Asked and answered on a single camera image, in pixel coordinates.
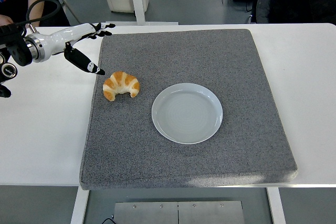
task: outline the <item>white table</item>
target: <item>white table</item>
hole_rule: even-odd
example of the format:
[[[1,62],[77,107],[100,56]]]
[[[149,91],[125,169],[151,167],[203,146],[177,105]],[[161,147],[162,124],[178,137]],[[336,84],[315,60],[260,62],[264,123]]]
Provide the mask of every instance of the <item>white table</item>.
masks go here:
[[[111,32],[237,28],[251,31],[299,172],[288,183],[251,186],[335,187],[336,26],[124,26]],[[97,63],[101,40],[75,47]],[[18,76],[5,83],[12,97],[0,99],[0,185],[79,186],[95,78],[63,54],[18,67]]]

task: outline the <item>plate rim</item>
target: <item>plate rim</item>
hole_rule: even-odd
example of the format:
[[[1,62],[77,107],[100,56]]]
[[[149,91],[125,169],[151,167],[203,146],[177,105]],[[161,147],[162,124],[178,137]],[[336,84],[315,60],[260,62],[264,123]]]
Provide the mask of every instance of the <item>plate rim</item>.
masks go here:
[[[218,104],[220,105],[220,109],[221,109],[221,111],[220,111],[220,115],[219,115],[220,120],[219,120],[218,126],[214,128],[215,131],[213,132],[212,135],[210,135],[210,136],[207,137],[206,139],[202,139],[202,140],[200,140],[200,141],[198,141],[198,142],[193,142],[193,143],[182,143],[182,142],[176,141],[176,140],[174,140],[174,139],[171,139],[171,138],[169,138],[169,136],[168,136],[167,134],[165,134],[164,132],[161,132],[161,131],[159,130],[160,127],[157,125],[157,120],[154,120],[154,118],[155,118],[155,114],[154,114],[154,112],[155,112],[155,111],[154,111],[154,106],[155,106],[156,103],[158,103],[158,100],[161,99],[162,94],[163,94],[164,92],[167,92],[167,90],[169,90],[169,89],[173,89],[173,90],[174,90],[174,88],[176,88],[177,86],[182,86],[182,85],[185,85],[185,86],[187,86],[187,87],[188,87],[188,86],[189,86],[189,87],[194,86],[194,87],[199,87],[199,88],[201,88],[201,89],[207,90],[207,92],[210,92],[210,93],[213,95],[213,97],[215,98],[215,101],[212,101],[212,102],[218,102]],[[179,143],[179,144],[187,144],[187,145],[191,145],[191,144],[198,144],[198,143],[201,143],[201,142],[203,142],[203,141],[208,140],[209,138],[211,138],[211,137],[212,137],[212,136],[219,130],[219,128],[220,128],[220,126],[221,126],[221,124],[222,124],[222,121],[223,121],[223,107],[222,107],[222,104],[221,104],[220,100],[218,99],[218,97],[217,97],[217,96],[216,96],[210,89],[208,89],[208,88],[206,88],[206,87],[204,87],[204,86],[202,86],[202,85],[195,84],[195,83],[182,82],[182,83],[173,84],[173,85],[171,85],[171,86],[165,88],[164,90],[162,90],[162,91],[156,96],[156,98],[154,99],[154,102],[153,102],[153,104],[152,104],[152,122],[153,122],[153,124],[154,124],[156,130],[157,130],[162,136],[164,136],[166,139],[168,139],[168,140],[170,140],[170,141],[172,141],[172,142],[175,142],[175,143]]]

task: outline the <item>person's arm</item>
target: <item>person's arm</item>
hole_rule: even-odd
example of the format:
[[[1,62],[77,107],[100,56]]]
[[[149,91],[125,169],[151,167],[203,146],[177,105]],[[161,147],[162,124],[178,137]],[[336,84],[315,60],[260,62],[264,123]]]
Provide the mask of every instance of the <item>person's arm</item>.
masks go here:
[[[5,15],[0,15],[0,26],[6,26],[12,23],[13,21],[10,17],[5,16]]]
[[[35,1],[37,0],[28,0],[28,7],[31,6],[31,4]],[[43,8],[44,8],[44,2],[40,2],[36,4],[30,12],[29,19],[41,18],[42,13],[43,13]],[[40,21],[33,23],[34,26],[39,26],[39,24],[40,24]]]

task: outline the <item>metal panel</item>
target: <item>metal panel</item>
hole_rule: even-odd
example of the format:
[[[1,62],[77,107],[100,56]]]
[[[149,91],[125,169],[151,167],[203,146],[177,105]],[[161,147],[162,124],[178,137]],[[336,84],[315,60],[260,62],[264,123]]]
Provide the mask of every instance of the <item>metal panel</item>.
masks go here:
[[[177,202],[117,202],[114,220],[122,224],[177,224]]]
[[[122,224],[244,224],[241,201],[118,202],[114,220]]]
[[[180,202],[179,224],[244,224],[241,201]]]

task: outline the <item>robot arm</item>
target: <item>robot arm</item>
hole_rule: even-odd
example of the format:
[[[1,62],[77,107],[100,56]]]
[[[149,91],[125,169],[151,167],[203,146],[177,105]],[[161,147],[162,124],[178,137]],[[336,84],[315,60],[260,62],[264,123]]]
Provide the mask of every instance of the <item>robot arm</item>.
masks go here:
[[[106,28],[113,28],[114,24],[97,23],[82,24],[57,31],[51,35],[38,32],[21,36],[15,24],[0,27],[0,97],[10,97],[10,91],[2,84],[17,75],[16,67],[9,63],[10,56],[20,66],[33,62],[43,62],[51,55],[64,52],[65,58],[85,72],[104,75],[104,70],[98,68],[88,57],[73,45],[85,38],[95,39],[111,35]]]

